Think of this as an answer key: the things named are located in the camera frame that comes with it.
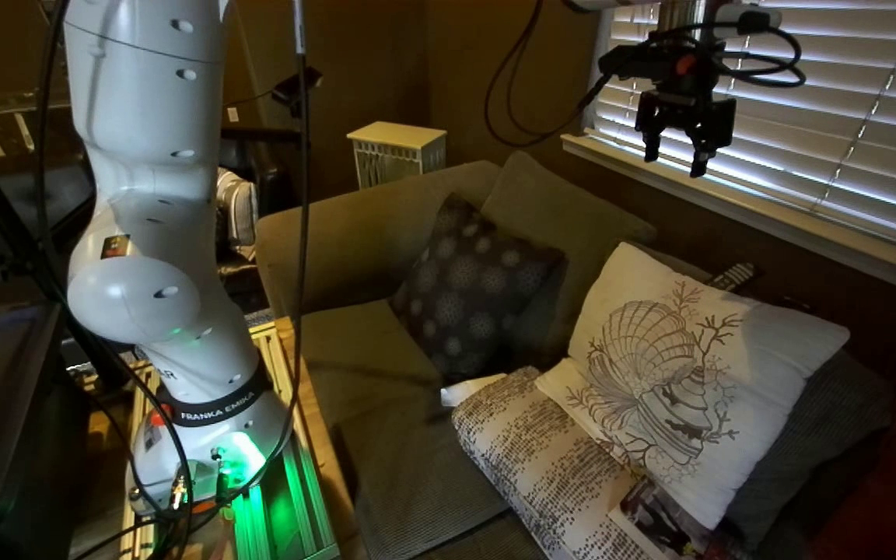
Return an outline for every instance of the robotic arm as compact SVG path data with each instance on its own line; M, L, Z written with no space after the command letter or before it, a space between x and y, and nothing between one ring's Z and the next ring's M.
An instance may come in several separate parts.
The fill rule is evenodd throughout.
M212 498L221 468L248 449L272 456L289 419L216 266L223 20L226 0L71 0L66 16L71 113L98 178L68 308L150 358L167 412L135 436L139 513L167 508L184 470L194 502Z
M607 10L616 2L653 2L653 0L569 0L578 10ZM753 60L755 69L735 71L726 64L726 42L717 32L730 35L779 35L789 44L789 60ZM717 98L714 86L722 76L743 79L766 86L799 86L795 69L799 46L789 35L779 32L779 16L760 5L735 0L664 0L661 26L643 44L616 46L602 55L602 76L607 79L647 79L653 89L637 100L635 130L643 138L643 160L661 160L661 138L665 129L677 129L693 143L690 178L707 170L707 162L720 145L730 143L735 100Z

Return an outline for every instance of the couch armrest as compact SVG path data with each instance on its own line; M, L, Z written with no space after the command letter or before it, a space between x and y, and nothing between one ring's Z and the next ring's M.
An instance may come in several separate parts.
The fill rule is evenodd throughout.
M391 295L446 195L459 192L480 204L495 178L498 165L467 162L310 203L303 312ZM300 230L300 210L263 215L256 230L257 273L275 315L295 312Z

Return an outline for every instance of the dark pillow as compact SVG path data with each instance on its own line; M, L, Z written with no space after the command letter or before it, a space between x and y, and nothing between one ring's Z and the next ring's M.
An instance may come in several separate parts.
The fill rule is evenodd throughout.
M388 306L443 382L456 382L487 374L515 315L561 266L562 251L505 232L477 204L448 195Z
M847 351L821 363L789 412L783 433L761 453L726 513L743 533L743 547L760 547L815 468L850 451L875 430L891 425L891 419L894 391L875 371Z

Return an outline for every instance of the embroidered pillow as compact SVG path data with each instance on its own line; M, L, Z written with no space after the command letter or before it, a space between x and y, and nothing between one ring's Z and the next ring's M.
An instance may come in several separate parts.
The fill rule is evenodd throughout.
M512 322L561 266L562 251L505 232L452 195L388 306L443 382L456 382L495 368Z
M697 282L622 244L539 390L714 528L773 449L838 323Z

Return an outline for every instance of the window blinds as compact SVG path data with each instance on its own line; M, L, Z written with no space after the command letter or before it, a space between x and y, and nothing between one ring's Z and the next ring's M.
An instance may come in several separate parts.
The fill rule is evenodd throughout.
M704 180L766 195L896 244L896 0L761 0L799 38L806 85L795 89L722 79L737 100L730 145ZM637 44L655 5L610 10L602 54ZM730 38L727 51L786 55L773 38ZM613 79L587 113L602 143L643 152L635 105L651 82ZM664 135L661 162L689 169L690 139Z

